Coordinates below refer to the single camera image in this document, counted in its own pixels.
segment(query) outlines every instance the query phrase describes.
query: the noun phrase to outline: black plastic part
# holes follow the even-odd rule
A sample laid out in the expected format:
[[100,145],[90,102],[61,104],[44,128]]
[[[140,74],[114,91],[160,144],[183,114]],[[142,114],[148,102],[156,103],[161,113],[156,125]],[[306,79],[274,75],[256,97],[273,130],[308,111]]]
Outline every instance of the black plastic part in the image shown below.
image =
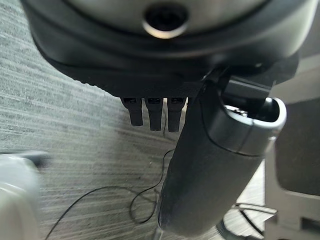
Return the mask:
[[168,131],[179,132],[182,109],[186,104],[185,97],[171,97],[167,99],[168,107]]
[[236,202],[263,158],[237,154],[215,144],[204,125],[200,98],[195,99],[188,106],[163,184],[158,206],[160,227],[185,237],[208,231]]
[[159,97],[145,98],[145,105],[148,108],[150,119],[150,130],[161,131],[162,107],[164,99]]
[[294,54],[316,0],[270,0],[234,24],[170,40],[98,24],[63,0],[21,0],[42,55],[62,73],[117,97],[195,97],[216,65],[266,65]]
[[264,155],[286,121],[284,104],[280,100],[268,100],[270,105],[264,101],[253,118],[243,117],[226,110],[221,91],[209,82],[198,100],[206,134],[228,151],[249,156]]
[[142,117],[142,99],[125,97],[121,98],[122,104],[129,110],[132,126],[142,126],[144,124]]
[[299,54],[282,59],[272,66],[233,67],[230,80],[223,92],[225,96],[241,99],[265,99],[272,87],[292,79],[299,64]]

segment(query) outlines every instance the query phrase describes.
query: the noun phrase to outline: power cord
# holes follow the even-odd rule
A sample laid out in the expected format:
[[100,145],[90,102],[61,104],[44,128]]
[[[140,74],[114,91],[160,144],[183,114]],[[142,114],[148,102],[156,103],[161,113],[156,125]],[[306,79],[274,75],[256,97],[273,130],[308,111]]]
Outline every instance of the power cord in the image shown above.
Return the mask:
[[264,231],[262,231],[262,230],[260,230],[260,228],[258,228],[252,221],[251,221],[251,219],[248,217],[248,215],[244,212],[244,211],[242,211],[242,210],[240,210],[240,214],[244,217],[244,219],[248,222],[248,224],[250,224],[251,225],[251,227],[257,232],[257,233],[259,233],[261,236],[265,236],[265,232]]
[[[264,236],[264,231],[259,229],[257,225],[253,223],[253,221],[248,217],[248,215],[244,211],[255,211],[259,213],[265,213],[270,215],[275,215],[277,213],[277,210],[269,208],[264,205],[258,205],[258,204],[252,204],[252,203],[243,203],[238,202],[234,204],[231,208],[231,210],[238,210],[241,215],[244,217],[244,219],[251,225],[251,227],[259,233],[261,236]],[[216,225],[216,228],[219,232],[219,234],[226,240],[258,240],[259,238],[254,236],[242,236],[242,235],[236,235],[233,232],[231,232],[227,227],[225,226],[225,222],[222,219],[221,222],[219,222]]]
[[[131,220],[132,220],[134,223],[136,223],[136,224],[144,224],[144,223],[146,223],[147,221],[149,221],[149,220],[152,218],[152,216],[154,215],[155,211],[156,211],[156,208],[157,208],[157,198],[156,198],[155,200],[151,200],[151,199],[149,199],[149,198],[147,198],[147,197],[144,197],[142,194],[145,193],[145,192],[147,192],[147,191],[149,191],[149,190],[154,189],[155,187],[157,187],[157,186],[161,183],[162,179],[164,178],[164,174],[165,174],[165,157],[166,157],[170,152],[172,152],[172,151],[174,151],[174,150],[175,150],[175,149],[171,149],[171,150],[167,151],[167,152],[163,155],[163,158],[162,158],[162,168],[161,168],[161,177],[160,177],[159,181],[158,181],[155,185],[153,185],[153,186],[151,186],[151,187],[149,187],[149,188],[147,188],[147,189],[145,189],[145,190],[143,190],[143,191],[140,191],[140,192],[137,192],[137,191],[135,191],[135,190],[132,190],[132,189],[130,189],[130,188],[128,188],[128,187],[123,187],[123,186],[103,186],[103,187],[95,188],[95,189],[93,189],[93,190],[91,190],[91,191],[88,191],[87,193],[85,193],[85,194],[83,194],[81,197],[79,197],[77,200],[75,200],[75,201],[63,212],[63,214],[59,217],[59,219],[58,219],[58,220],[55,222],[55,224],[52,226],[51,230],[50,230],[49,233],[46,235],[46,237],[45,237],[44,240],[48,240],[48,239],[49,239],[51,233],[55,230],[55,228],[56,228],[57,225],[60,223],[60,221],[65,217],[65,215],[66,215],[81,199],[85,198],[86,196],[88,196],[88,195],[90,195],[90,194],[92,194],[92,193],[94,193],[94,192],[97,192],[97,191],[100,191],[100,190],[104,190],[104,189],[121,189],[121,190],[127,190],[127,191],[129,191],[129,192],[131,192],[131,193],[136,194],[135,197],[132,199],[132,201],[131,201],[131,203],[130,203],[130,206],[129,206],[129,215],[130,215],[130,218],[131,218]],[[136,219],[136,217],[134,216],[133,210],[132,210],[133,204],[134,204],[135,200],[136,200],[138,197],[141,197],[141,198],[145,199],[146,201],[148,201],[148,202],[150,202],[150,203],[153,203],[153,208],[152,208],[152,212],[151,212],[150,216],[148,216],[145,220],[142,220],[142,221],[139,221],[139,220]]]
[[143,194],[143,193],[145,193],[145,192],[147,192],[147,191],[149,191],[149,190],[151,190],[151,189],[154,189],[155,187],[157,187],[157,186],[161,183],[162,179],[164,178],[164,174],[165,174],[165,157],[166,157],[170,152],[172,152],[172,151],[174,151],[174,150],[175,150],[175,149],[171,149],[171,150],[167,151],[167,152],[163,155],[163,158],[162,158],[162,168],[161,168],[161,177],[160,177],[159,181],[158,181],[155,185],[153,185],[153,186],[151,186],[151,187],[149,187],[149,188],[147,188],[147,189],[139,192],[139,193],[132,199],[132,201],[131,201],[131,203],[130,203],[130,206],[129,206],[129,215],[130,215],[131,220],[132,220],[134,223],[136,223],[136,224],[144,224],[144,223],[146,223],[147,221],[149,221],[149,220],[152,218],[152,216],[154,215],[154,213],[155,213],[155,211],[156,211],[156,208],[157,208],[157,202],[155,202],[155,204],[153,205],[153,210],[152,210],[152,213],[150,214],[150,216],[147,217],[145,220],[142,220],[142,221],[138,221],[138,220],[136,219],[136,217],[134,216],[133,205],[134,205],[135,200],[136,200],[141,194]]

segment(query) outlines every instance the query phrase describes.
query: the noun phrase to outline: striped carpet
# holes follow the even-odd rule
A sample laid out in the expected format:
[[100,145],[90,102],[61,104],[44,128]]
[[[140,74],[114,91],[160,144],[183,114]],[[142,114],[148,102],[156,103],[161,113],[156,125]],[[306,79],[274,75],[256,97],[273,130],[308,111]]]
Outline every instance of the striped carpet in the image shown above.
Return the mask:
[[[41,169],[41,240],[85,192],[113,185],[142,190],[157,182],[162,157],[175,143],[149,130],[146,111],[143,120],[143,127],[131,127],[118,98],[74,81],[46,63],[31,40],[19,2],[0,0],[0,148],[38,149],[53,156]],[[242,201],[263,203],[263,169],[261,166]],[[145,196],[155,197],[152,191]],[[49,239],[149,240],[156,218],[143,225],[132,223],[128,206],[133,197],[120,189],[93,193],[65,216]],[[151,209],[152,204],[142,199],[134,205],[141,218]],[[252,217],[262,227],[261,217]],[[252,232],[236,213],[229,213],[226,219],[236,232]],[[165,233],[164,239],[182,238]],[[213,228],[197,239],[221,238]]]

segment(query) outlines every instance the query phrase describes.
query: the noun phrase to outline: black cable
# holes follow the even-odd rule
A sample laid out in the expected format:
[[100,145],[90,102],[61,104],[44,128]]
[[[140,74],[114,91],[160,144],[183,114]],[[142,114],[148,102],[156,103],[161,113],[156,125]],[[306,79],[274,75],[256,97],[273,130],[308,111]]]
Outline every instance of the black cable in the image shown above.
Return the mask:
[[[95,188],[91,191],[88,191],[87,193],[83,194],[81,197],[79,197],[77,200],[75,200],[63,213],[62,215],[59,217],[59,219],[55,222],[55,224],[52,226],[51,230],[49,231],[49,233],[46,235],[45,239],[44,240],[48,240],[48,238],[50,237],[51,233],[55,230],[55,228],[57,227],[57,225],[59,224],[59,222],[65,217],[65,215],[81,200],[83,199],[84,197],[88,196],[89,194],[92,194],[94,192],[97,192],[97,191],[100,191],[100,190],[103,190],[103,189],[122,189],[122,190],[127,190],[131,193],[134,193],[136,194],[136,196],[133,198],[133,200],[131,201],[130,203],[130,207],[129,207],[129,215],[130,215],[130,218],[132,221],[134,221],[135,223],[138,223],[138,224],[142,224],[142,223],[146,223],[148,220],[150,220],[152,218],[152,216],[154,215],[155,211],[156,211],[156,207],[157,207],[157,201],[153,201],[145,196],[140,196],[141,194],[151,190],[151,189],[154,189],[155,187],[157,187],[160,182],[162,181],[163,177],[164,177],[164,172],[165,172],[165,157],[166,155],[168,155],[168,153],[174,151],[174,149],[171,149],[169,151],[167,151],[163,158],[162,158],[162,168],[161,168],[161,177],[160,177],[160,180],[157,182],[157,184],[153,185],[152,187],[149,187],[141,192],[137,192],[137,191],[134,191],[128,187],[124,187],[124,186],[103,186],[103,187],[99,187],[99,188]],[[150,203],[154,203],[153,205],[153,209],[152,209],[152,213],[150,214],[150,216],[143,220],[143,221],[137,221],[136,218],[134,217],[133,215],[133,211],[132,211],[132,206],[133,206],[133,203],[134,201],[137,199],[137,197],[141,197],[145,200],[147,200],[148,202]]]
[[245,220],[248,222],[248,224],[250,224],[251,227],[253,227],[253,229],[254,229],[257,233],[259,233],[261,236],[264,236],[264,235],[265,235],[264,231],[260,230],[260,229],[251,221],[251,219],[248,217],[248,215],[247,215],[244,211],[240,210],[240,213],[241,213],[241,215],[245,218]]
[[132,208],[133,208],[134,202],[135,202],[135,200],[137,199],[137,197],[139,197],[141,194],[143,194],[143,193],[145,193],[145,192],[147,192],[147,191],[149,191],[149,190],[151,190],[151,189],[154,189],[155,187],[157,187],[157,186],[161,183],[162,179],[164,178],[164,174],[165,174],[165,157],[166,157],[170,152],[172,152],[172,151],[174,151],[174,150],[175,150],[175,149],[171,149],[171,150],[167,151],[167,152],[163,155],[163,158],[162,158],[161,177],[160,177],[159,181],[158,181],[155,185],[153,185],[153,186],[151,186],[151,187],[149,187],[149,188],[147,188],[147,189],[139,192],[139,193],[132,199],[132,201],[131,201],[131,203],[130,203],[130,206],[129,206],[129,215],[130,215],[131,220],[132,220],[134,223],[136,223],[136,224],[144,224],[144,223],[146,223],[147,221],[149,221],[149,220],[152,218],[152,216],[154,215],[154,213],[155,213],[155,211],[156,211],[156,208],[157,208],[157,204],[155,204],[155,205],[153,206],[153,210],[152,210],[152,213],[150,214],[150,216],[147,217],[145,220],[142,220],[142,221],[139,221],[139,220],[136,219],[136,217],[134,216],[134,213],[133,213],[133,209],[132,209]]
[[122,186],[103,186],[103,187],[99,187],[99,188],[95,188],[91,191],[88,191],[87,193],[83,194],[81,197],[79,197],[77,200],[75,200],[63,213],[62,215],[59,217],[59,219],[55,222],[55,224],[53,225],[53,227],[51,228],[51,230],[49,231],[49,233],[46,235],[45,239],[44,240],[48,240],[49,236],[51,235],[51,233],[54,231],[54,229],[57,227],[57,225],[59,224],[59,222],[64,218],[64,216],[81,200],[83,199],[84,197],[88,196],[89,194],[92,194],[96,191],[99,191],[99,190],[103,190],[103,189],[122,189],[122,190],[127,190],[131,193],[135,193],[135,194],[138,194],[138,192],[130,189],[130,188],[127,188],[127,187],[122,187]]

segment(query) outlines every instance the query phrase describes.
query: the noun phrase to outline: black plastic housing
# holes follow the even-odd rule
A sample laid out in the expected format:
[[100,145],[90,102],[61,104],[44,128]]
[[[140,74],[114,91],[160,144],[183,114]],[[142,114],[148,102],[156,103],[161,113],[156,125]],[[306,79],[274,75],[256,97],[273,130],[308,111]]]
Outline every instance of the black plastic housing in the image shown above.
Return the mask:
[[287,58],[303,43],[318,4],[270,0],[234,24],[165,40],[99,24],[63,0],[21,2],[48,62],[75,80],[126,98],[194,97],[216,65]]

